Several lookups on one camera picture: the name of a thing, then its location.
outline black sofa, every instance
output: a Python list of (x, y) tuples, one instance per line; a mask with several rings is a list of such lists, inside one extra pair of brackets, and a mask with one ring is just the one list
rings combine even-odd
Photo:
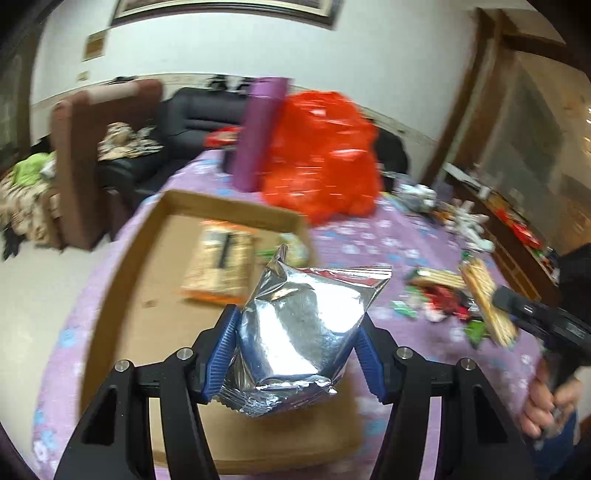
[(245, 107), (246, 96), (235, 92), (189, 87), (178, 90), (160, 104), (154, 119), (156, 128), (150, 134), (164, 148), (141, 158), (98, 162), (99, 187), (116, 197), (113, 201), (121, 203), (118, 207), (134, 212), (171, 175), (203, 152), (207, 134), (239, 125)]

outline floor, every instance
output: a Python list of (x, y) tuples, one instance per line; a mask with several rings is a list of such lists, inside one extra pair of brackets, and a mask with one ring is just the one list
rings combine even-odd
[(16, 258), (0, 260), (0, 422), (29, 464), (47, 359), (78, 293), (108, 249), (106, 239), (91, 253), (76, 248), (60, 253), (26, 242)]

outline purple tube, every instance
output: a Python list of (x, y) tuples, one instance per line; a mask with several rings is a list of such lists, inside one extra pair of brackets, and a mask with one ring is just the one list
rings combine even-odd
[(259, 78), (253, 83), (246, 105), (242, 131), (231, 167), (232, 185), (240, 192), (258, 192), (261, 174), (289, 79)]

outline wafer biscuit package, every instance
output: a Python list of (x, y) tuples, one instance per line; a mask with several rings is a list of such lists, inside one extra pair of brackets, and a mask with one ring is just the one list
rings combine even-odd
[(480, 307), (482, 319), (492, 339), (502, 346), (512, 345), (517, 337), (517, 327), (505, 312), (492, 304), (496, 284), (480, 258), (467, 257), (460, 264), (462, 278)]
[(408, 283), (419, 287), (442, 286), (452, 290), (463, 290), (466, 284), (460, 275), (445, 270), (419, 267), (413, 270), (408, 278)]
[(207, 220), (181, 285), (182, 295), (226, 305), (243, 305), (254, 256), (252, 230)]

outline cardboard box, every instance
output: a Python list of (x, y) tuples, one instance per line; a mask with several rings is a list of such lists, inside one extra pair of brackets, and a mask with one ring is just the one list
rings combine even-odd
[[(134, 365), (160, 362), (211, 328), (222, 307), (185, 299), (180, 285), (204, 219), (258, 229), (257, 248), (293, 232), (308, 246), (307, 224), (295, 212), (208, 195), (166, 191), (137, 233), (113, 278), (89, 350), (80, 412), (119, 359)], [(254, 288), (264, 264), (255, 264)], [(214, 401), (199, 405), (219, 473), (244, 474), (300, 468), (353, 453), (361, 444), (352, 385), (345, 375), (331, 399), (299, 410), (252, 419)], [(150, 399), (154, 462), (165, 465), (160, 401)]]

